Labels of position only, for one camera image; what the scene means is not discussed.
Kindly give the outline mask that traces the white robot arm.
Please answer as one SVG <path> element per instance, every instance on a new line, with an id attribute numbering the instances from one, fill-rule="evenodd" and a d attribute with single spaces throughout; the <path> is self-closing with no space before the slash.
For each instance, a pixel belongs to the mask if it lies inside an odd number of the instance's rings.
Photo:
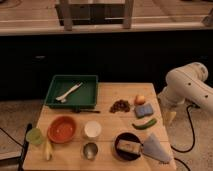
<path id="1" fill-rule="evenodd" d="M 213 114 L 213 88 L 205 84 L 207 78 L 208 69 L 200 62 L 174 68 L 166 74 L 166 86 L 157 95 L 165 126 L 171 124 L 176 116 L 175 108 L 185 100 Z"/>

